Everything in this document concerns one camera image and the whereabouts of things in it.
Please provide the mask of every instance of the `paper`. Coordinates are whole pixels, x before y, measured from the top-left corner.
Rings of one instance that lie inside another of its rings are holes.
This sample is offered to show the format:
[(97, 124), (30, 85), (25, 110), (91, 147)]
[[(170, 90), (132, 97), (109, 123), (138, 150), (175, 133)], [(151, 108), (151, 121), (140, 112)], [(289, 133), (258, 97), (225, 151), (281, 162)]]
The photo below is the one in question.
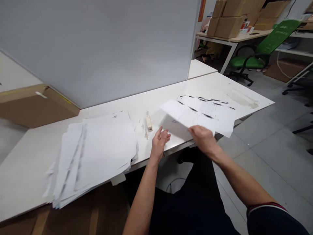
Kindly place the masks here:
[(130, 164), (137, 154), (137, 140), (127, 112), (84, 120), (86, 140), (75, 190), (91, 188), (116, 176), (117, 168)]
[(117, 185), (126, 178), (138, 142), (127, 112), (70, 124), (62, 135), (60, 154), (47, 170), (43, 197), (63, 208), (109, 180)]
[(76, 123), (69, 126), (68, 132), (62, 135), (59, 172), (54, 188), (54, 197), (59, 198), (65, 183), (70, 164), (77, 151), (78, 142), (82, 134), (82, 124)]
[(216, 131), (226, 137), (233, 132), (236, 110), (228, 102), (193, 96), (179, 96), (177, 101), (216, 120)]
[(114, 176), (112, 179), (111, 179), (111, 183), (112, 183), (112, 186), (116, 186), (118, 185), (119, 183), (122, 183), (126, 180), (126, 177), (123, 173), (117, 175), (117, 176)]
[(208, 117), (178, 101), (169, 100), (161, 106), (161, 109), (187, 128), (200, 125), (215, 134), (216, 119)]

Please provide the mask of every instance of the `desk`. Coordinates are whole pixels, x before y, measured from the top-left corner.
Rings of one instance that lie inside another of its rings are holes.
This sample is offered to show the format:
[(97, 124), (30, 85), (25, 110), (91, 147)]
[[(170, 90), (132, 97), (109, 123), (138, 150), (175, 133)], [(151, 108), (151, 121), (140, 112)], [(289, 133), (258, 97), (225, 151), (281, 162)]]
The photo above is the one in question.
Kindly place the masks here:
[(193, 79), (214, 72), (217, 72), (217, 70), (195, 59), (190, 63), (188, 79)]
[[(149, 158), (151, 141), (160, 125), (168, 128), (171, 133), (171, 140), (165, 145), (165, 151), (192, 140), (185, 127), (172, 122), (172, 118), (160, 109), (161, 104), (176, 99), (181, 94), (227, 101), (237, 111), (235, 119), (241, 119), (273, 104), (271, 100), (215, 72), (86, 108), (77, 117), (29, 129), (0, 165), (0, 221), (47, 203), (42, 198), (46, 188), (45, 172), (58, 156), (61, 136), (71, 123), (121, 110), (128, 111), (139, 145), (138, 159), (132, 162), (132, 168)], [(145, 137), (147, 113), (151, 116), (154, 131), (147, 132)]]
[(231, 38), (231, 39), (224, 39), (224, 38), (218, 38), (218, 37), (209, 38), (209, 37), (207, 37), (206, 33), (196, 33), (196, 39), (201, 39), (201, 40), (205, 40), (205, 41), (211, 41), (211, 42), (216, 42), (216, 43), (231, 46), (231, 50), (229, 51), (228, 56), (227, 56), (225, 63), (222, 67), (222, 70), (221, 70), (221, 74), (224, 74), (228, 63), (231, 60), (231, 58), (232, 58), (232, 56), (236, 50), (238, 43), (240, 43), (242, 41), (250, 40), (250, 39), (255, 39), (255, 38), (267, 36), (272, 31), (273, 31), (272, 29), (271, 30), (265, 30), (265, 31), (254, 30), (253, 33), (258, 33), (258, 34), (253, 34), (253, 35), (245, 34), (245, 35), (240, 35), (236, 38)]

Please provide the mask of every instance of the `person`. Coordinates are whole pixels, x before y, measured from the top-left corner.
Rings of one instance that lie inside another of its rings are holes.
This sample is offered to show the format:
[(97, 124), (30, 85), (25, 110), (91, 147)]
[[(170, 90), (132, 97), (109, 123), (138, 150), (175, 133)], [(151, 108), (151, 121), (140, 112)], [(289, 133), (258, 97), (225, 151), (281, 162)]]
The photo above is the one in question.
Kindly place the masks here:
[(236, 195), (247, 207), (247, 228), (254, 234), (309, 234), (284, 207), (217, 145), (202, 126), (188, 129), (198, 147), (179, 156), (193, 167), (175, 194), (156, 188), (157, 170), (171, 136), (157, 131), (145, 168), (126, 175), (123, 187), (131, 204), (123, 235), (128, 234), (239, 234), (225, 213), (212, 161), (224, 172)]

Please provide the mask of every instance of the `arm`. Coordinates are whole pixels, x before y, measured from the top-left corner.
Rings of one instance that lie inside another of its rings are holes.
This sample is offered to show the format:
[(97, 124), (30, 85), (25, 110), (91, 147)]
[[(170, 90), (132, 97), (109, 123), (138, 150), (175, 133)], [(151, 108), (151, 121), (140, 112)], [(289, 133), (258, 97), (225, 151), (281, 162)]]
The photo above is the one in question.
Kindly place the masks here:
[(152, 140), (152, 149), (149, 162), (143, 173), (136, 196), (130, 208), (123, 235), (148, 234), (156, 188), (157, 169), (163, 157), (165, 144), (170, 140), (168, 130), (156, 132)]
[(217, 145), (212, 132), (202, 126), (189, 128), (199, 149), (224, 172), (230, 185), (246, 207), (276, 202), (262, 186)]

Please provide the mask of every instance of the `green office chair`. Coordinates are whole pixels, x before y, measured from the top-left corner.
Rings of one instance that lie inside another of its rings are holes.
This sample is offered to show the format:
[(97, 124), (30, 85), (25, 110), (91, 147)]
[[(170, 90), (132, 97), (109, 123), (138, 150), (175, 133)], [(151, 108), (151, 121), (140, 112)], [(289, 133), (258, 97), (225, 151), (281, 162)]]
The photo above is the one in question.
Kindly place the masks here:
[[(230, 72), (229, 77), (236, 77), (236, 81), (239, 78), (243, 78), (250, 83), (251, 86), (253, 81), (248, 78), (247, 73), (243, 73), (245, 69), (263, 69), (267, 67), (271, 53), (284, 41), (292, 32), (300, 25), (300, 21), (286, 20), (282, 21), (276, 28), (271, 32), (259, 45), (258, 47), (252, 45), (244, 45), (240, 47), (235, 57), (230, 60), (230, 64), (238, 69), (240, 72)], [(244, 48), (250, 47), (253, 49), (254, 54), (250, 56), (238, 56), (238, 52)]]

